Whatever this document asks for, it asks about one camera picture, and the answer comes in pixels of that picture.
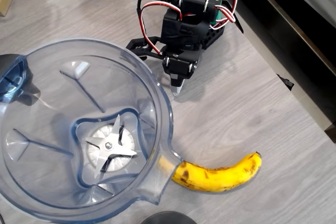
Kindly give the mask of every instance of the bolt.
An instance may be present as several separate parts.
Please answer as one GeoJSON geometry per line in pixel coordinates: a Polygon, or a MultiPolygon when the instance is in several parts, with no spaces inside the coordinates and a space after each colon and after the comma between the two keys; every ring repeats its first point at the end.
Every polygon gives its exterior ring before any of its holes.
{"type": "Polygon", "coordinates": [[[105,148],[108,149],[108,150],[111,149],[112,144],[110,142],[105,143],[105,148]]]}

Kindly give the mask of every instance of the yellow banana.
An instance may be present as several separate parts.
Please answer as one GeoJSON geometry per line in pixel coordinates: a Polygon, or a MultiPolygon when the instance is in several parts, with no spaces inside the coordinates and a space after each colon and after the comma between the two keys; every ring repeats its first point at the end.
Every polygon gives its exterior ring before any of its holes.
{"type": "Polygon", "coordinates": [[[249,181],[261,166],[258,152],[248,154],[232,167],[209,169],[183,161],[173,180],[191,190],[219,192],[230,190],[249,181]]]}

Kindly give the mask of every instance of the blender jar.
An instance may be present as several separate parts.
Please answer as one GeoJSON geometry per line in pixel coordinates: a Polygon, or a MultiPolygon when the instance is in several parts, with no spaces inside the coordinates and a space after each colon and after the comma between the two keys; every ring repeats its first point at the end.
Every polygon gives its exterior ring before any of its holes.
{"type": "Polygon", "coordinates": [[[139,199],[159,203],[181,159],[169,100],[141,60],[74,39],[0,61],[0,193],[10,204],[47,221],[92,223],[139,199]],[[103,148],[87,139],[114,125],[118,145],[136,154],[97,168],[103,148]]]}

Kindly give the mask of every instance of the gray wood grain surface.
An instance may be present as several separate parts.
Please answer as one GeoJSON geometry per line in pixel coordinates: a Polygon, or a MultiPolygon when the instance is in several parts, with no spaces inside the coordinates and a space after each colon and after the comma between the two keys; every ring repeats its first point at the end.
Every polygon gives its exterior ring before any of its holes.
{"type": "MultiPolygon", "coordinates": [[[[126,46],[141,37],[137,0],[14,0],[0,18],[2,54],[26,53],[55,40],[90,37],[126,46]]],[[[164,7],[148,8],[150,36],[160,35],[164,7]]],[[[167,85],[161,62],[146,63],[167,85]]],[[[258,151],[263,165],[248,184],[204,194],[169,182],[158,206],[138,201],[104,223],[139,224],[159,211],[187,214],[198,224],[336,223],[336,149],[247,38],[234,25],[204,52],[182,93],[169,94],[173,147],[209,167],[258,151]]],[[[43,223],[0,201],[7,224],[43,223]]]]}

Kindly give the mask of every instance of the blender blade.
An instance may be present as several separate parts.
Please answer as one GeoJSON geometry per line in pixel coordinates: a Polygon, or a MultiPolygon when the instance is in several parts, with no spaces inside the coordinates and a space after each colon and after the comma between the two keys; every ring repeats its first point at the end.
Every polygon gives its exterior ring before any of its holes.
{"type": "Polygon", "coordinates": [[[133,156],[137,154],[135,151],[122,146],[119,143],[119,131],[120,131],[120,115],[110,130],[106,132],[107,136],[105,138],[98,137],[86,137],[85,141],[99,148],[99,156],[95,170],[95,178],[100,173],[101,169],[104,167],[106,161],[111,155],[122,155],[122,156],[133,156]]]}

